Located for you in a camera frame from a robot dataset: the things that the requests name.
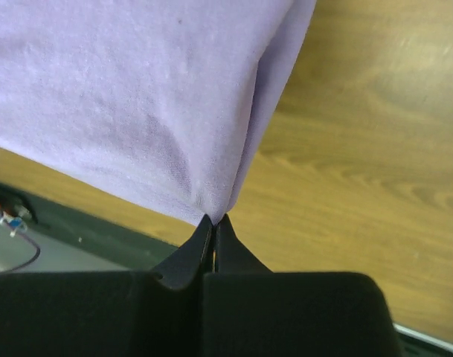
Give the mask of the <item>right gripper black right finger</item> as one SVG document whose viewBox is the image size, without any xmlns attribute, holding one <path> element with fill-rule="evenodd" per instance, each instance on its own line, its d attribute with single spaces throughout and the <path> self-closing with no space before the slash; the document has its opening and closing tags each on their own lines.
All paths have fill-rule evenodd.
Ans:
<svg viewBox="0 0 453 357">
<path fill-rule="evenodd" d="M 221 274 L 267 274 L 266 267 L 238 238 L 227 214 L 215 227 L 214 271 Z"/>
</svg>

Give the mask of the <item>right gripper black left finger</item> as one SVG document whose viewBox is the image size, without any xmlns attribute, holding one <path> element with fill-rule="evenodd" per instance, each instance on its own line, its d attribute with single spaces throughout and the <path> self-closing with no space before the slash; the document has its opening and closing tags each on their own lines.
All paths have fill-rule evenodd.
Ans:
<svg viewBox="0 0 453 357">
<path fill-rule="evenodd" d="M 205 215 L 191 237 L 151 273 L 168 289 L 182 290 L 213 267 L 213 223 Z"/>
</svg>

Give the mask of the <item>purple t shirt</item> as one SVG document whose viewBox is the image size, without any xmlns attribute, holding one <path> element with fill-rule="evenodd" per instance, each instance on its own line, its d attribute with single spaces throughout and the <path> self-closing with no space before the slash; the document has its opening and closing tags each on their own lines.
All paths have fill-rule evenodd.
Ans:
<svg viewBox="0 0 453 357">
<path fill-rule="evenodd" d="M 0 1 L 0 147 L 191 224 L 218 222 L 313 1 Z"/>
</svg>

